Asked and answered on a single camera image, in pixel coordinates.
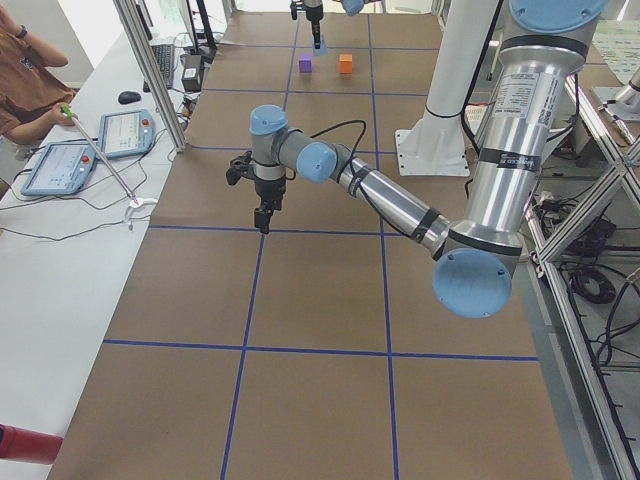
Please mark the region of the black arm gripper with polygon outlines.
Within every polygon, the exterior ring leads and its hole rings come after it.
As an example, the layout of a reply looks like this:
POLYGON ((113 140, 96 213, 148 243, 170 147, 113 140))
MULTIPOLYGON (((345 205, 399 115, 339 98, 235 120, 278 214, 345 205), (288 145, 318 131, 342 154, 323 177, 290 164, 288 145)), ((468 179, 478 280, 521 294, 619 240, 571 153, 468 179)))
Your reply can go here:
POLYGON ((322 36, 320 21, 323 19, 323 6, 321 4, 315 6, 307 5, 305 7, 305 15, 311 23, 313 36, 313 48, 319 46, 320 37, 322 36))

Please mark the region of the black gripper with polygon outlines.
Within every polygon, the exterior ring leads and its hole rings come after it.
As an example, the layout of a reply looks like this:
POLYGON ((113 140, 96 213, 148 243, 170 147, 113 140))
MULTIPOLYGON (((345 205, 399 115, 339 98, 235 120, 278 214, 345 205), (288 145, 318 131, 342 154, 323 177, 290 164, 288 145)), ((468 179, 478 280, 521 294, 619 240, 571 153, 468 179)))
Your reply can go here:
POLYGON ((254 227, 262 234, 270 232, 270 214, 282 210, 282 201, 286 193, 286 178, 254 181, 255 191, 260 198, 260 205, 254 210, 254 227))

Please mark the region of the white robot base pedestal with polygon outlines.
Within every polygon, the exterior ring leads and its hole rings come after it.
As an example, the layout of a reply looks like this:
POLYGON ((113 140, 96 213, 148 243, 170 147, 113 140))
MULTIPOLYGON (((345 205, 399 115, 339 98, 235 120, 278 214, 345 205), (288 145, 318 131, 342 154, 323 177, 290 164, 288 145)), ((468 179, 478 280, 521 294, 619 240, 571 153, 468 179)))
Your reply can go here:
POLYGON ((463 131, 465 104, 500 12, 497 0, 451 2, 424 114, 412 129, 395 132, 402 176, 470 174, 463 131))

